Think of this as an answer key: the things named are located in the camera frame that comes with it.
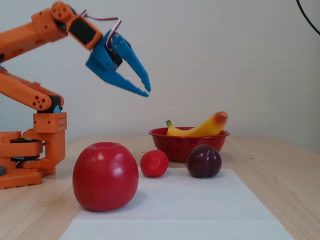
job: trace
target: plum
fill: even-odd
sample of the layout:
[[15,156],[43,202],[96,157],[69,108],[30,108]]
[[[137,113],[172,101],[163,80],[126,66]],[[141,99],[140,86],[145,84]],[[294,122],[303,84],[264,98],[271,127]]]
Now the plum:
[[195,178],[217,175],[222,166],[219,152],[210,145],[198,145],[192,149],[186,160],[189,173]]

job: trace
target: strawberry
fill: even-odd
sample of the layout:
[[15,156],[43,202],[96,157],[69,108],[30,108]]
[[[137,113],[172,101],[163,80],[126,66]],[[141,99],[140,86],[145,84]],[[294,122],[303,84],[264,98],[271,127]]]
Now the strawberry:
[[169,166],[167,155],[160,150],[151,150],[145,153],[140,161],[143,175],[148,178],[159,178],[163,176]]

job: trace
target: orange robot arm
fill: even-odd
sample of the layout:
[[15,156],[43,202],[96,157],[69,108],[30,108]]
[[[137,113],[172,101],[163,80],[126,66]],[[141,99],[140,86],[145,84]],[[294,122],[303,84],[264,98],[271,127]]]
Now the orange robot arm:
[[[87,50],[92,50],[103,37],[92,23],[60,1],[32,15],[31,19],[30,23],[0,33],[0,63],[68,35]],[[52,106],[49,96],[60,96],[37,82],[29,82],[3,69],[0,69],[0,85],[0,93],[37,111]]]
[[[0,64],[35,48],[74,37],[87,50],[92,50],[103,34],[81,14],[63,2],[40,11],[25,25],[0,33]],[[45,174],[54,174],[56,165],[65,158],[67,113],[56,112],[64,99],[59,94],[7,72],[0,66],[0,93],[37,110],[33,128],[21,135],[0,132],[0,189],[39,184]],[[45,157],[39,159],[45,144]],[[17,159],[23,159],[16,166]]]

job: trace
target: banana stem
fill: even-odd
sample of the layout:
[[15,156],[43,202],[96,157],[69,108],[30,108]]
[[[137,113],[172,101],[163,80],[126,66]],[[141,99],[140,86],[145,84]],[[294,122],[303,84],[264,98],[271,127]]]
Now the banana stem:
[[171,126],[172,126],[171,120],[167,120],[167,121],[166,121],[166,125],[168,126],[168,128],[171,127]]

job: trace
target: black cable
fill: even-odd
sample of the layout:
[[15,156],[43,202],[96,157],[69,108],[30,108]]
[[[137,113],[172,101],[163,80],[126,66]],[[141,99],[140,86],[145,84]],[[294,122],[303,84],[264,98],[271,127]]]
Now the black cable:
[[305,20],[310,24],[310,26],[316,31],[317,34],[320,35],[320,31],[312,24],[312,22],[309,20],[309,18],[307,17],[307,15],[305,14],[304,10],[302,9],[302,6],[300,5],[299,0],[296,0],[296,3],[299,6],[299,9],[302,13],[302,15],[304,16]]

